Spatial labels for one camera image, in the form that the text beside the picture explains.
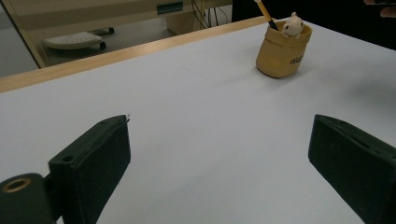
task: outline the table surface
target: table surface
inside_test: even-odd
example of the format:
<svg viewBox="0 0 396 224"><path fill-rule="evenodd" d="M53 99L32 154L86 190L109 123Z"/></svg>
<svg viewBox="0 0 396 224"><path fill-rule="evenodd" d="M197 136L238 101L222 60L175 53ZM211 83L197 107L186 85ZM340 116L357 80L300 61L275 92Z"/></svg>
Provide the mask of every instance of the table surface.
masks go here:
<svg viewBox="0 0 396 224"><path fill-rule="evenodd" d="M1 93L0 179L46 175L127 114L132 162L98 223L362 223L310 164L310 134L322 114L396 146L396 52L307 24L291 77L256 69L261 24Z"/></svg>

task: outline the pencil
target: pencil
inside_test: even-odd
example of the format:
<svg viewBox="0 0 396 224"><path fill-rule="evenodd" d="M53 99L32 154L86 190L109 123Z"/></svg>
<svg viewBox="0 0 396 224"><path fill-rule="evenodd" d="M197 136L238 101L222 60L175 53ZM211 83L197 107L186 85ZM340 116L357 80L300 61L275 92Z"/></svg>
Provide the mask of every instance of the pencil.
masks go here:
<svg viewBox="0 0 396 224"><path fill-rule="evenodd" d="M268 13L267 9L265 8L264 4L262 3L262 0L254 0L254 1L257 3L257 5L259 5L260 10L262 11L262 15L264 15L264 17L268 20L268 23L270 24L271 28L279 31L273 19L271 18L270 14Z"/></svg>

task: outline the white toy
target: white toy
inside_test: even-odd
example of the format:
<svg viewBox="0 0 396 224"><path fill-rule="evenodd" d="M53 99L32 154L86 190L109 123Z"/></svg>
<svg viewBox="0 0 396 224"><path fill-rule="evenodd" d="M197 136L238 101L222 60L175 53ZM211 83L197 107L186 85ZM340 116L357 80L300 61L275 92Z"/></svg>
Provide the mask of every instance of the white toy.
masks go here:
<svg viewBox="0 0 396 224"><path fill-rule="evenodd" d="M304 28L303 20L297 16L296 12L291 13L290 19L288 19L283 25L282 34L285 37L289 37L290 35L295 35L295 38L300 37L300 32Z"/></svg>

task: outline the fabric cup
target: fabric cup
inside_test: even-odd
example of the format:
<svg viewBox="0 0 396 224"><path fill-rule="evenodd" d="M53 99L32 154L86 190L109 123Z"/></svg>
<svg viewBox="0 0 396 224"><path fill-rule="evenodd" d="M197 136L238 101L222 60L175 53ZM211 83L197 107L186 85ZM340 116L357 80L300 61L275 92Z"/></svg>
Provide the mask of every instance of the fabric cup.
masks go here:
<svg viewBox="0 0 396 224"><path fill-rule="evenodd" d="M285 21L276 22L279 31L284 23ZM279 31L268 26L256 59L256 67L269 77L287 77L294 74L300 66L312 34L312 28L308 25L304 25L298 38L285 37Z"/></svg>

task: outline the black logo on cup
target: black logo on cup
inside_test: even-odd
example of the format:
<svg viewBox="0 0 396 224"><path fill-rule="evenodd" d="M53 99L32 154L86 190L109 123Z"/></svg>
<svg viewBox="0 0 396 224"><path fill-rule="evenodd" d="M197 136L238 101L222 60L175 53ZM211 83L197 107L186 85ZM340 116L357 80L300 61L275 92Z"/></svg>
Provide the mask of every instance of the black logo on cup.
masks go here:
<svg viewBox="0 0 396 224"><path fill-rule="evenodd" d="M290 61L290 64L300 63L300 62L303 60L303 56L304 56L304 55L302 55L302 56L300 56L300 57L297 57L297 58L291 60L291 61Z"/></svg>

